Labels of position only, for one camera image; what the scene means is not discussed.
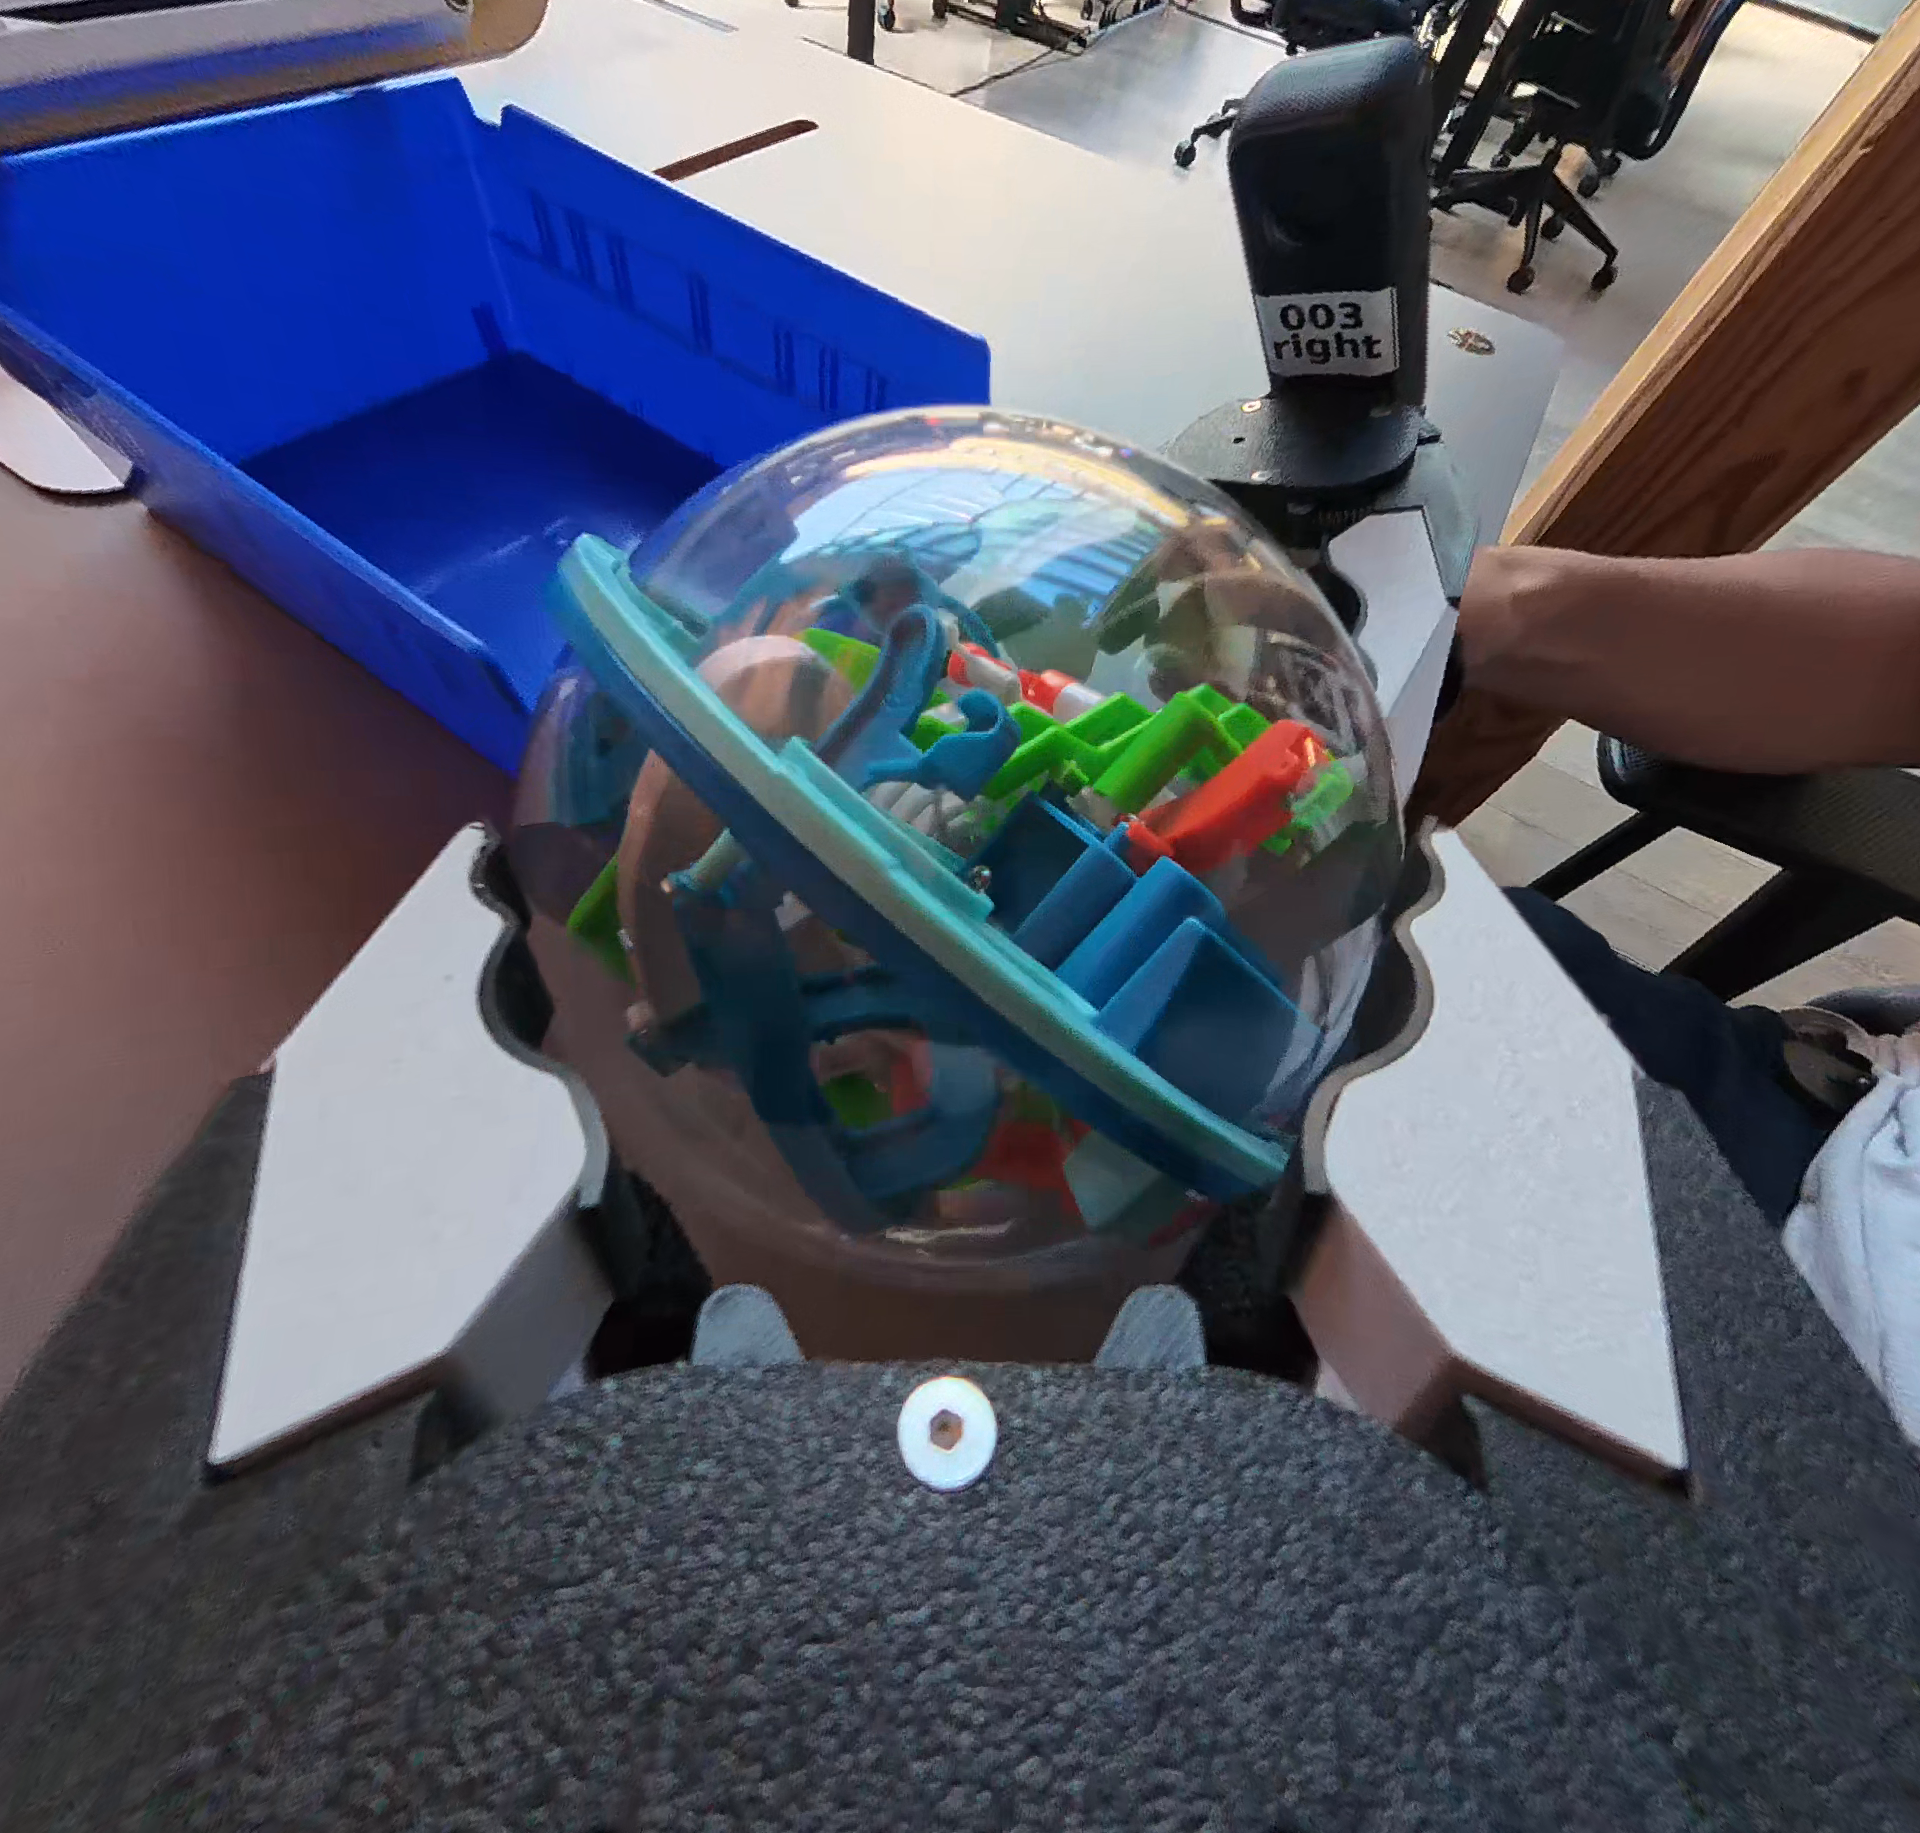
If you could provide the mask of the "blue plastic bin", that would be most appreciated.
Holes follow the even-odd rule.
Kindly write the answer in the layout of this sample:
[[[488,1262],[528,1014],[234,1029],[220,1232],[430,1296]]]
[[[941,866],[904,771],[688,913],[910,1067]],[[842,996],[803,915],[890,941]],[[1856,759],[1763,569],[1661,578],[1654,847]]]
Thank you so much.
[[[990,345],[457,76],[5,155],[5,364],[510,770],[578,533],[990,395]]]

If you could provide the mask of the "white cloth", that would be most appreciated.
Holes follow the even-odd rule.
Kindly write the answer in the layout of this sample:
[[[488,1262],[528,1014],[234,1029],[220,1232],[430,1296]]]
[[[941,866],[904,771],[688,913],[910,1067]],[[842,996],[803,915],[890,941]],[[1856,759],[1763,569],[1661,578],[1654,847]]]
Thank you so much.
[[[1789,1067],[1838,1119],[1806,1169],[1785,1250],[1893,1418],[1917,1441],[1917,1030],[1831,1006],[1785,1017]]]

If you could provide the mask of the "wooden table leg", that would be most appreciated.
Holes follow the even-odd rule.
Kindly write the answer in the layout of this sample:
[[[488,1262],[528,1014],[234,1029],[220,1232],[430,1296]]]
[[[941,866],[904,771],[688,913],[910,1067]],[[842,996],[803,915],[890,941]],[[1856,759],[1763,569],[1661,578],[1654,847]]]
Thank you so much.
[[[1915,410],[1915,207],[1909,1],[1492,547],[1762,551]],[[1427,744],[1410,815],[1459,822],[1557,727],[1464,687],[1458,647],[1458,695]]]

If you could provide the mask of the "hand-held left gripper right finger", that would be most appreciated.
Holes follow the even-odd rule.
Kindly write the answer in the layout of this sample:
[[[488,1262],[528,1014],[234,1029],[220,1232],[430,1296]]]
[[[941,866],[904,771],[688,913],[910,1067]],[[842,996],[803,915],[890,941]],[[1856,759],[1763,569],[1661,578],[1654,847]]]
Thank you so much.
[[[1451,831],[1396,919],[1410,1006],[1306,1132],[1328,1198],[1295,1292],[1350,1404],[1435,1451],[1467,1400],[1645,1478],[1680,1476],[1637,1071]]]

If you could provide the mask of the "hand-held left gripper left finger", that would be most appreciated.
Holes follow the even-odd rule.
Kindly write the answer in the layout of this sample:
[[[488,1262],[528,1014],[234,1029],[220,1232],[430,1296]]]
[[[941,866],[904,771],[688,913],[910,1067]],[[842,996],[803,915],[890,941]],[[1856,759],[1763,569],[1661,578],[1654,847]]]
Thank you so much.
[[[446,840],[287,1034],[252,1172],[207,1471],[440,1393],[484,1430],[578,1381],[610,1303],[586,1086],[510,1022],[497,840]]]

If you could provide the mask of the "person's leg in dark trousers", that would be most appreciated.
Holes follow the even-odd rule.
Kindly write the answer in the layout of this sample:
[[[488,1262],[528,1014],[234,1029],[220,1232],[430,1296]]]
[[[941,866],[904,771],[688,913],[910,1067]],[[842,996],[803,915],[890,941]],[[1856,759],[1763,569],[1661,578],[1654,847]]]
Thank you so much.
[[[1794,1079],[1785,1054],[1789,1011],[1729,1006],[1699,982],[1621,955],[1592,925],[1535,889],[1505,893],[1644,1074],[1688,1102],[1762,1216],[1782,1231],[1803,1176],[1838,1119]],[[1913,995],[1861,991],[1812,1006],[1851,1014],[1869,1029],[1915,1027]]]

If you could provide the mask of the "person's right forearm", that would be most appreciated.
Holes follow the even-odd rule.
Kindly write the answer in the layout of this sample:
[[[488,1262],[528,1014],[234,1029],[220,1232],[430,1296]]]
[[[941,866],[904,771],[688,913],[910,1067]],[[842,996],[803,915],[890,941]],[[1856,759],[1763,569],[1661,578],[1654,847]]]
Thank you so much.
[[[1478,551],[1461,684],[1693,767],[1917,763],[1917,564],[1851,549]]]

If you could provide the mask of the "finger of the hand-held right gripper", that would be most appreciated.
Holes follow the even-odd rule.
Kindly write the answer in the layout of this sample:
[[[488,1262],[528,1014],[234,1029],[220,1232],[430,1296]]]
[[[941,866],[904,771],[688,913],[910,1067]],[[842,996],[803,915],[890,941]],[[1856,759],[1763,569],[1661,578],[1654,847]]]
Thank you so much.
[[[1333,538],[1326,566],[1357,597],[1354,642],[1392,755],[1426,755],[1458,609],[1421,508],[1375,511]]]

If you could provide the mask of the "clear plastic maze ball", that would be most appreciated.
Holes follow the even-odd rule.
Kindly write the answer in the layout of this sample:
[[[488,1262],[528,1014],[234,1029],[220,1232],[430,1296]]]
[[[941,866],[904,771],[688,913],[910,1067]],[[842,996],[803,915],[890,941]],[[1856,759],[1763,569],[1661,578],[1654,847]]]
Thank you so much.
[[[1279,1194],[1403,860],[1378,670],[1207,480],[977,405],[581,533],[508,853],[692,1237],[1092,1264]]]

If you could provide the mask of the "silver metal case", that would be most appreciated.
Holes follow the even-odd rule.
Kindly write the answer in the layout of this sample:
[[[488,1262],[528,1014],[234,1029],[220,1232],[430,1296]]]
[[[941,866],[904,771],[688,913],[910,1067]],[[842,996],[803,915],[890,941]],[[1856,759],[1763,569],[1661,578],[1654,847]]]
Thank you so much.
[[[244,111],[525,45],[546,0],[151,0],[8,16],[2,148]]]

